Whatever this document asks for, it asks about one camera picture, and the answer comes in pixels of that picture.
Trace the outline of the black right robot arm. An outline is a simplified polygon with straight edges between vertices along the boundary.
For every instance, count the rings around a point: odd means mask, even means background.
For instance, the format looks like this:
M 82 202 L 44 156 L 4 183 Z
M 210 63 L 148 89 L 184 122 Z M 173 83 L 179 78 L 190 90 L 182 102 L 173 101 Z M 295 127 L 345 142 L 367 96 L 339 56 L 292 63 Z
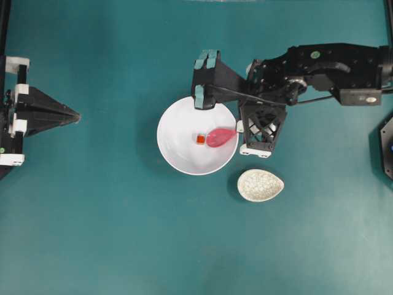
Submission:
M 195 60 L 191 95 L 194 107 L 210 110 L 236 101 L 240 152 L 272 155 L 287 115 L 309 87 L 327 92 L 343 106 L 377 106 L 392 92 L 392 49 L 334 43 L 291 47 L 280 57 L 254 60 L 241 77 L 205 50 Z

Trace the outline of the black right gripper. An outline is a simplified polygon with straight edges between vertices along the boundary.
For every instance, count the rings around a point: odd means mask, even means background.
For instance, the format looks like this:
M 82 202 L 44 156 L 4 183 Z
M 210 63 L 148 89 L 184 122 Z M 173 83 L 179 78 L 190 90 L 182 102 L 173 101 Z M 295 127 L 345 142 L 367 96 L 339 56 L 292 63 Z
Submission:
M 210 110 L 217 103 L 240 100 L 236 130 L 243 134 L 241 155 L 272 155 L 286 119 L 286 58 L 255 59 L 242 78 L 222 60 L 219 50 L 203 50 L 193 66 L 194 108 Z

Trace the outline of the black right robot arm base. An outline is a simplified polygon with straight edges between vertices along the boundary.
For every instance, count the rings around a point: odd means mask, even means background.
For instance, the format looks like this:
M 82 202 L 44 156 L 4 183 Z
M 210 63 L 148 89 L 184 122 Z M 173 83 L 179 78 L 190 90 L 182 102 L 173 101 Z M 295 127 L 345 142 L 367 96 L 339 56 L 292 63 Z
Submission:
M 392 179 L 392 121 L 392 117 L 386 119 L 379 130 L 382 166 L 389 179 Z

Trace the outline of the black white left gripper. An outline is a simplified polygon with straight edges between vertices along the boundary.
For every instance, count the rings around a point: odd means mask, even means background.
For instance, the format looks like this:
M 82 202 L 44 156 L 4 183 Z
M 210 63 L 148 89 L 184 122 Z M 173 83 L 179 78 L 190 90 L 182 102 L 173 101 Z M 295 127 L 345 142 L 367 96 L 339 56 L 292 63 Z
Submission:
M 25 161 L 24 137 L 80 120 L 78 112 L 38 88 L 29 87 L 26 83 L 29 66 L 27 58 L 1 57 L 1 178 Z M 7 73 L 15 74 L 17 83 L 13 90 L 4 93 Z M 17 103 L 58 114 L 17 114 Z

